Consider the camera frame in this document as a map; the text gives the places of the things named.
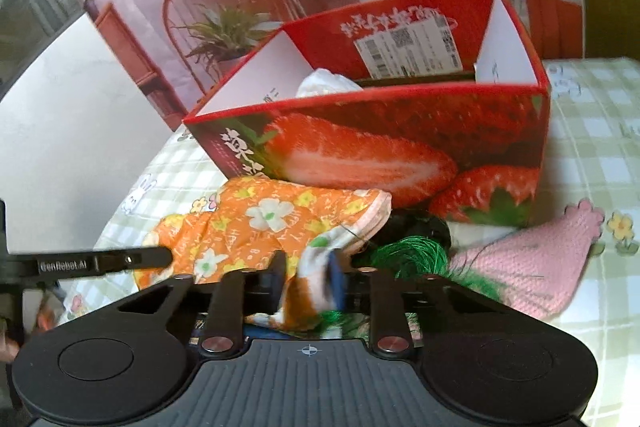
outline yellow flower print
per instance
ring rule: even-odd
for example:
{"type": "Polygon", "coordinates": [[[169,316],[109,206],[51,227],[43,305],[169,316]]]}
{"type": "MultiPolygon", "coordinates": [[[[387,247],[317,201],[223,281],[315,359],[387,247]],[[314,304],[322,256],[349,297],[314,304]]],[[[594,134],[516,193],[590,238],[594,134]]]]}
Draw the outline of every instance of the yellow flower print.
{"type": "Polygon", "coordinates": [[[199,212],[202,212],[203,208],[207,206],[207,198],[200,198],[199,200],[195,200],[193,201],[193,203],[191,203],[191,210],[189,211],[190,214],[197,214],[199,212]]]}
{"type": "Polygon", "coordinates": [[[220,219],[210,221],[211,226],[216,230],[226,230],[226,226],[231,223],[231,219],[228,217],[221,217],[220,219]]]}
{"type": "Polygon", "coordinates": [[[182,227],[182,223],[184,222],[184,214],[169,214],[164,219],[161,219],[160,222],[164,223],[168,227],[180,229],[182,227]]]}
{"type": "Polygon", "coordinates": [[[344,213],[348,214],[348,216],[353,216],[353,214],[357,214],[363,208],[366,208],[366,206],[367,206],[367,203],[365,203],[364,200],[354,200],[347,205],[347,207],[344,210],[344,213]]]}
{"type": "Polygon", "coordinates": [[[296,274],[300,257],[289,257],[287,259],[287,279],[291,279],[296,274]]]}
{"type": "Polygon", "coordinates": [[[145,238],[142,240],[143,247],[157,247],[160,243],[160,236],[158,232],[152,230],[151,232],[145,235],[145,238]]]}
{"type": "Polygon", "coordinates": [[[631,240],[634,238],[634,222],[631,216],[614,212],[611,219],[607,221],[607,228],[613,232],[613,237],[617,241],[631,240]]]}
{"type": "Polygon", "coordinates": [[[246,268],[246,264],[244,263],[244,261],[242,259],[238,259],[233,264],[225,264],[225,266],[222,267],[222,271],[224,273],[227,273],[227,272],[231,272],[233,270],[241,270],[242,268],[246,268]]]}
{"type": "Polygon", "coordinates": [[[253,198],[255,196],[255,187],[239,188],[234,193],[234,197],[239,200],[245,200],[246,198],[253,198]]]}
{"type": "Polygon", "coordinates": [[[294,203],[297,206],[306,206],[306,208],[309,208],[309,205],[316,203],[316,200],[318,198],[316,198],[313,194],[313,192],[311,192],[311,190],[305,190],[305,192],[302,192],[302,194],[300,194],[297,198],[296,201],[294,201],[294,203]]]}
{"type": "Polygon", "coordinates": [[[320,235],[321,233],[326,232],[327,230],[331,230],[333,227],[331,225],[331,221],[323,217],[322,219],[314,219],[309,221],[305,225],[305,230],[309,230],[310,232],[315,233],[316,235],[320,235]]]}

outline red box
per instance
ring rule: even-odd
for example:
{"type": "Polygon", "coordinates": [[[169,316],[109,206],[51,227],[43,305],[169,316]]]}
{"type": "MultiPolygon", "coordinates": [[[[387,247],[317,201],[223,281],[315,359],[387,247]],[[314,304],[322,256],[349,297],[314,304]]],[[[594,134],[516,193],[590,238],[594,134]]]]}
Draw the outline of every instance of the red box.
{"type": "Polygon", "coordinates": [[[375,0],[285,24],[184,123],[229,177],[261,171],[306,185],[376,187],[394,206],[523,226],[549,92],[507,0],[375,0]],[[316,68],[353,80],[407,78],[293,98],[316,68]],[[465,72],[466,80],[430,76],[465,72]]]}

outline strawberry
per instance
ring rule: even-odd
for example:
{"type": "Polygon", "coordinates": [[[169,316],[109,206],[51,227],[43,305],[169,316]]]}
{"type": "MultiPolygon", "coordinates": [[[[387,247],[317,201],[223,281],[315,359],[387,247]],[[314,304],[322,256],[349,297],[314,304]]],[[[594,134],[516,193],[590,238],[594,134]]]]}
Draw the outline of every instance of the strawberry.
{"type": "Polygon", "coordinates": [[[529,219],[538,172],[504,165],[462,172],[431,200],[429,211],[442,219],[523,227],[529,219]]]}
{"type": "Polygon", "coordinates": [[[265,144],[286,178],[328,188],[381,188],[394,207],[430,198],[449,185],[456,164],[426,144],[360,132],[321,118],[289,114],[268,124],[265,144]]]}
{"type": "Polygon", "coordinates": [[[540,97],[534,101],[532,96],[510,94],[434,94],[393,102],[323,105],[304,113],[374,134],[427,143],[446,152],[462,169],[504,158],[532,167],[542,158],[540,97]],[[531,153],[510,155],[510,147],[521,142],[527,142],[531,153]]]}

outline qr code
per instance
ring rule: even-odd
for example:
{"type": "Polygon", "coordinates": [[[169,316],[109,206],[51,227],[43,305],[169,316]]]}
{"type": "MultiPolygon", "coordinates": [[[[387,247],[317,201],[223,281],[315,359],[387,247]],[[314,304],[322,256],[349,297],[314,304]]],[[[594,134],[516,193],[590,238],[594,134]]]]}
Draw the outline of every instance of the qr code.
{"type": "Polygon", "coordinates": [[[391,38],[394,40],[398,48],[404,48],[405,46],[413,46],[414,40],[411,38],[411,34],[407,28],[400,28],[399,30],[393,30],[391,32],[391,38]]]}

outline white tissue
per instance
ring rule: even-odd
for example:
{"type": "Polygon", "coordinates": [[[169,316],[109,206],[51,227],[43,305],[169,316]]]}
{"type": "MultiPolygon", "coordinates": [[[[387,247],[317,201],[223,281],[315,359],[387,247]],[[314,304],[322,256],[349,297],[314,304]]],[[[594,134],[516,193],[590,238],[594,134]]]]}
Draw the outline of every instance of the white tissue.
{"type": "Polygon", "coordinates": [[[333,74],[329,70],[319,69],[311,73],[298,87],[296,98],[331,94],[335,92],[360,91],[362,88],[341,74],[333,74]]]}

